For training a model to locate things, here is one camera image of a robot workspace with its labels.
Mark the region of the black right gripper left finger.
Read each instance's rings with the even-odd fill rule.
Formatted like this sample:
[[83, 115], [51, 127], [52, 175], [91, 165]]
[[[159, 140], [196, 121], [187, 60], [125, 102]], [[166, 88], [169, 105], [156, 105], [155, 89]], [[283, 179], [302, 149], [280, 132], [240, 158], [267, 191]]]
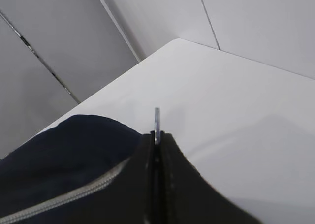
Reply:
[[140, 145], [116, 178], [105, 188], [46, 211], [38, 224], [155, 224], [152, 192], [153, 134]]

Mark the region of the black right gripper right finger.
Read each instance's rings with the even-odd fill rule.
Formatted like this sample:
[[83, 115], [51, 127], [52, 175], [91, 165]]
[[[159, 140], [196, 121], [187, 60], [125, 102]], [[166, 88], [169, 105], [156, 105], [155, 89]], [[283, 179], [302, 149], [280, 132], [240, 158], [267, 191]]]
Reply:
[[258, 224], [260, 220], [214, 189], [170, 133], [161, 133], [166, 224]]

